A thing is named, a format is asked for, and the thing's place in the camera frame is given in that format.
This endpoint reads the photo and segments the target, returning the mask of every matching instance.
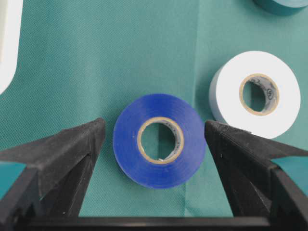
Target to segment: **white object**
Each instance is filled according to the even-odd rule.
[[[16,71],[22,10],[23,0],[0,0],[0,94]]]
[[[264,91],[266,102],[261,112],[249,108],[243,100],[248,81]],[[300,90],[295,75],[282,60],[266,52],[247,51],[216,72],[209,103],[217,121],[272,139],[294,123],[300,108]]]

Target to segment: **blue tape roll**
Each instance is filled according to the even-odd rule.
[[[308,6],[308,0],[254,0],[267,12],[276,15],[292,15]]]
[[[163,161],[152,160],[140,147],[147,125],[163,123],[175,134],[175,150]],[[187,181],[205,155],[204,123],[186,102],[166,94],[146,95],[124,109],[117,119],[113,148],[115,157],[133,181],[164,189]]]

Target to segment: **cardboard core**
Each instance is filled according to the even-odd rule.
[[[172,131],[174,138],[175,138],[175,147],[174,150],[165,158],[165,159],[152,159],[151,157],[149,157],[143,146],[141,143],[141,136],[142,133],[144,132],[144,130],[146,129],[147,126],[149,126],[150,124],[153,123],[161,123],[166,125],[168,128],[170,128],[170,130]],[[159,165],[163,165],[163,164],[167,164],[170,163],[172,161],[174,161],[182,152],[183,150],[183,146],[184,146],[184,136],[183,136],[183,131],[182,129],[179,127],[179,125],[172,119],[167,118],[167,117],[153,117],[149,120],[147,120],[139,129],[138,131],[138,136],[137,136],[137,143],[138,143],[138,148],[140,153],[142,154],[142,156],[147,159],[148,161],[155,163],[155,164],[159,164]]]
[[[255,111],[252,108],[250,108],[244,101],[243,90],[244,90],[245,84],[248,81],[258,85],[264,92],[265,105],[262,111],[260,112]],[[247,76],[240,85],[239,95],[240,95],[240,101],[243,107],[250,113],[257,115],[257,116],[261,116],[261,115],[265,116],[273,112],[276,109],[278,102],[279,102],[279,90],[278,90],[276,83],[270,77],[264,74],[252,74],[252,75]]]

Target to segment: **teal cloth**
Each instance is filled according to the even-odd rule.
[[[80,216],[232,216],[208,149],[185,184],[147,189],[117,165],[114,124],[150,93],[179,97],[213,119],[214,73],[249,50],[283,59],[307,105],[307,18],[306,9],[278,17],[249,0],[24,0],[16,74],[0,95],[0,150],[102,117],[106,140]],[[307,115],[301,107],[276,140],[307,149]]]
[[[308,156],[287,156],[272,159],[308,196]]]
[[[17,162],[0,161],[0,200],[8,192],[26,165]]]

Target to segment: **tape roll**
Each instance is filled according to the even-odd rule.
[[[292,15],[308,6],[308,0],[254,0],[267,12],[276,15]]]
[[[257,84],[265,94],[265,106],[260,112],[244,102],[243,89],[248,81]],[[216,72],[209,103],[217,121],[272,139],[294,123],[300,91],[295,75],[282,60],[266,52],[247,51]]]
[[[168,126],[175,149],[164,160],[149,157],[141,144],[152,123]],[[113,133],[116,160],[125,174],[145,187],[164,189],[184,183],[205,155],[204,123],[186,102],[166,94],[146,95],[124,109]]]

